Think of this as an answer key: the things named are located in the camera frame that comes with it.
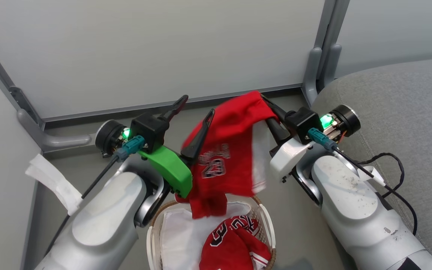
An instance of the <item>gray metal frame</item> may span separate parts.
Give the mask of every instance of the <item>gray metal frame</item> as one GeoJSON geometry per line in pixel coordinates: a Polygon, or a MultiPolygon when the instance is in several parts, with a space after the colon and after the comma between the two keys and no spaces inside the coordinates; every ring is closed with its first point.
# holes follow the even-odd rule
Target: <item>gray metal frame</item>
{"type": "Polygon", "coordinates": [[[43,152],[86,145],[91,142],[91,137],[89,135],[55,137],[45,134],[43,132],[45,127],[44,121],[39,117],[33,106],[31,106],[31,103],[26,98],[23,91],[14,85],[1,63],[0,89],[14,106],[14,109],[17,110],[19,123],[25,128],[26,132],[29,133],[43,152]]]}
{"type": "Polygon", "coordinates": [[[321,59],[319,60],[317,73],[318,90],[323,89],[335,79],[336,67],[338,66],[339,55],[341,55],[342,49],[341,45],[336,43],[349,4],[350,0],[336,0],[334,4],[334,9],[332,10],[331,19],[322,45],[321,59]]]}
{"type": "Polygon", "coordinates": [[[309,106],[318,91],[335,78],[341,45],[336,44],[350,0],[326,0],[319,21],[314,48],[307,60],[303,81],[303,94],[309,106]]]}
{"type": "MultiPolygon", "coordinates": [[[[192,99],[188,99],[186,104],[192,104],[192,103],[204,103],[208,101],[213,101],[215,99],[230,99],[233,97],[237,97],[243,94],[246,94],[251,91],[259,91],[261,93],[267,93],[267,92],[273,92],[273,91],[280,91],[280,90],[286,90],[286,89],[294,89],[301,87],[302,84],[290,84],[290,85],[284,85],[281,87],[268,87],[263,89],[254,89],[250,91],[240,91],[240,92],[233,92],[228,94],[215,94],[212,96],[207,97],[194,97],[192,99]]],[[[108,114],[116,114],[116,113],[131,113],[133,111],[142,111],[142,110],[151,110],[151,109],[160,109],[165,108],[170,105],[172,105],[174,101],[167,101],[167,102],[158,102],[158,103],[151,103],[151,104],[144,104],[144,105],[137,105],[137,106],[127,106],[123,108],[115,108],[115,109],[104,109],[101,111],[90,111],[90,112],[83,112],[83,113],[76,113],[76,114],[70,114],[70,115],[63,115],[63,116],[55,116],[55,117],[48,117],[43,118],[43,121],[45,123],[49,122],[62,122],[66,120],[73,120],[73,119],[79,119],[79,118],[89,118],[89,117],[97,117],[102,115],[108,115],[108,114]]]]}

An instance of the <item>metal bracket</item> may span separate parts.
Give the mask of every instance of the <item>metal bracket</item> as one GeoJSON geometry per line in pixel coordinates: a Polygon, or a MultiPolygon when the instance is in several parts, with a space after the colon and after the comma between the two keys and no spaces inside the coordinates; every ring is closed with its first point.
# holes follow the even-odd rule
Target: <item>metal bracket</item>
{"type": "Polygon", "coordinates": [[[321,70],[319,77],[319,89],[325,88],[328,84],[335,80],[336,67],[338,67],[339,56],[341,55],[341,45],[334,44],[329,48],[326,57],[326,65],[321,70]]]}
{"type": "Polygon", "coordinates": [[[18,103],[19,107],[25,110],[29,116],[31,116],[39,128],[43,128],[43,121],[41,118],[39,118],[39,115],[36,113],[36,110],[33,108],[33,106],[31,106],[31,103],[29,103],[23,91],[19,87],[9,87],[8,90],[13,99],[18,103]]]}
{"type": "Polygon", "coordinates": [[[78,136],[65,136],[56,137],[43,132],[41,128],[31,118],[28,112],[24,109],[19,109],[17,112],[19,123],[23,126],[26,132],[33,138],[39,148],[43,152],[54,150],[61,150],[69,147],[84,146],[91,142],[91,136],[78,135],[78,136]]]}
{"type": "Polygon", "coordinates": [[[321,53],[321,48],[313,48],[310,51],[309,58],[307,59],[306,71],[304,72],[302,92],[310,107],[318,95],[316,77],[321,53]]]}
{"type": "Polygon", "coordinates": [[[335,79],[336,67],[338,66],[339,55],[341,55],[341,45],[336,44],[336,42],[349,4],[350,0],[336,0],[334,3],[331,20],[321,47],[322,56],[317,72],[318,90],[323,89],[335,79]]]}

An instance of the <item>laundry basket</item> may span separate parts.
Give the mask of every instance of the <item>laundry basket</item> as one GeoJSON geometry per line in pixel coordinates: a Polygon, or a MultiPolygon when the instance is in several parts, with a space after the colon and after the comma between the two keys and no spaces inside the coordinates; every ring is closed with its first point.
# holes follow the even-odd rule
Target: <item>laundry basket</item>
{"type": "MultiPolygon", "coordinates": [[[[268,211],[257,197],[247,198],[229,194],[226,196],[228,198],[228,203],[242,202],[250,206],[251,210],[248,216],[257,219],[259,223],[259,233],[256,237],[261,242],[265,243],[271,251],[271,260],[269,260],[268,265],[264,269],[272,269],[276,260],[276,238],[273,223],[271,222],[271,217],[269,216],[268,211]]],[[[169,202],[158,210],[151,221],[151,226],[149,227],[146,236],[146,251],[148,255],[149,268],[151,270],[163,270],[160,233],[161,227],[163,226],[164,213],[178,209],[191,210],[189,204],[181,204],[176,201],[169,202]]]]}

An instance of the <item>red jersey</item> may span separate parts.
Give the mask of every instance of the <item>red jersey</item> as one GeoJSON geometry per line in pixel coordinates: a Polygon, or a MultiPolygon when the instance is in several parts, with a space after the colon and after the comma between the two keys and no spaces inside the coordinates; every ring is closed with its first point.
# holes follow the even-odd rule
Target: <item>red jersey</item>
{"type": "MultiPolygon", "coordinates": [[[[270,135],[265,123],[276,115],[261,94],[254,91],[235,97],[215,109],[198,163],[191,168],[192,190],[187,198],[192,217],[199,219],[226,214],[226,194],[252,197],[266,186],[270,135]]],[[[183,144],[189,145],[201,123],[183,144]]]]}
{"type": "Polygon", "coordinates": [[[253,270],[266,267],[271,253],[255,236],[258,222],[247,216],[226,219],[208,236],[200,270],[253,270]]]}

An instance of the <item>gray sofa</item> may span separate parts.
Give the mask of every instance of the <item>gray sofa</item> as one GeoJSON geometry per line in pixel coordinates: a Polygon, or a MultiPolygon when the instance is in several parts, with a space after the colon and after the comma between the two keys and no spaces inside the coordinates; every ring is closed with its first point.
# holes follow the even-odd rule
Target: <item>gray sofa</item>
{"type": "MultiPolygon", "coordinates": [[[[361,130],[341,143],[350,157],[362,161],[391,152],[403,162],[406,177],[398,191],[415,208],[417,236],[432,254],[432,60],[347,75],[323,89],[312,108],[327,113],[338,104],[361,120],[361,130]]],[[[390,186],[399,182],[394,159],[381,157],[375,166],[390,186]]],[[[386,199],[412,228],[409,209],[394,195],[386,199]]]]}

